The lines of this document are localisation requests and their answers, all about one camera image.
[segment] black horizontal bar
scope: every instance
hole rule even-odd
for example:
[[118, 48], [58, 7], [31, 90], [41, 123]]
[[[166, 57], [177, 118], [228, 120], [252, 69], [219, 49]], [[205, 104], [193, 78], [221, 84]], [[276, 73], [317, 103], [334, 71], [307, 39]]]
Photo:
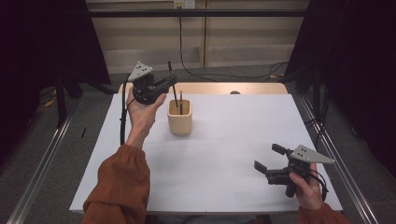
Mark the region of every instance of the black horizontal bar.
[[[84, 12], [66, 12], [85, 14]], [[152, 10], [114, 10], [90, 9], [92, 18], [133, 18], [133, 17], [304, 17], [312, 14], [300, 9], [230, 10], [230, 9], [152, 9]]]

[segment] sleeve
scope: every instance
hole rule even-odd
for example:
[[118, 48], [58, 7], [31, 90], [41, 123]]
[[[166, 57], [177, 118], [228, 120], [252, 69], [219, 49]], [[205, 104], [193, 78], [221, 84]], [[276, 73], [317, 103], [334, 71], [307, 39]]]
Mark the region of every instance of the sleeve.
[[82, 223], [144, 223], [148, 202], [145, 152], [123, 145], [99, 167], [98, 183], [83, 205]]
[[328, 204], [324, 204], [318, 210], [312, 211], [299, 207], [298, 212], [299, 224], [352, 224], [343, 214], [336, 212], [330, 208]]

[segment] triangular metal plate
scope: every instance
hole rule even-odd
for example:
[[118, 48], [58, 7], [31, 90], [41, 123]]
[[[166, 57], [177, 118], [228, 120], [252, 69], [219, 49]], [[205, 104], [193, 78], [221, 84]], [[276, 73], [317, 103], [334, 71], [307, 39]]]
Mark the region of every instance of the triangular metal plate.
[[134, 71], [132, 71], [131, 75], [129, 76], [128, 81], [134, 81], [135, 79], [138, 79], [139, 77], [143, 77], [152, 71], [153, 71], [152, 67], [149, 67], [141, 62], [138, 62], [134, 67]]
[[335, 160], [323, 156], [322, 154], [303, 145], [299, 145], [296, 149], [294, 149], [294, 151], [291, 153], [291, 156], [299, 161], [326, 163], [326, 164], [335, 163]]

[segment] hand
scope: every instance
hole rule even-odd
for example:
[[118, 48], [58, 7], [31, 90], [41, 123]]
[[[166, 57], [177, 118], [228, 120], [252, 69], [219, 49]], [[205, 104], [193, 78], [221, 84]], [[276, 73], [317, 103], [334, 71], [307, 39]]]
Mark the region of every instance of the hand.
[[[311, 163], [310, 168], [311, 170], [316, 171], [317, 165], [315, 163]], [[297, 185], [296, 197], [301, 207], [309, 210], [318, 210], [324, 205], [321, 198], [320, 185], [316, 179], [310, 178], [308, 184], [302, 177], [295, 173], [290, 173], [289, 177], [291, 181]]]
[[128, 106], [129, 118], [132, 124], [132, 130], [128, 135], [125, 145], [131, 147], [143, 147], [143, 142], [149, 135], [149, 130], [155, 122], [155, 114], [158, 108], [165, 101], [166, 94], [161, 94], [157, 101], [152, 105], [141, 105], [134, 101], [132, 88], [129, 89], [126, 104]]

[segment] light wood surface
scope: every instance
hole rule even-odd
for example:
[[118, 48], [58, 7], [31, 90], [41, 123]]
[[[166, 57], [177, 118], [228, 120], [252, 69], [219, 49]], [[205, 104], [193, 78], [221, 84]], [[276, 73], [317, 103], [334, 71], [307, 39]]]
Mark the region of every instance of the light wood surface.
[[241, 94], [288, 94], [282, 83], [256, 83], [256, 82], [179, 82], [175, 85], [176, 92], [190, 94], [230, 94], [239, 91]]

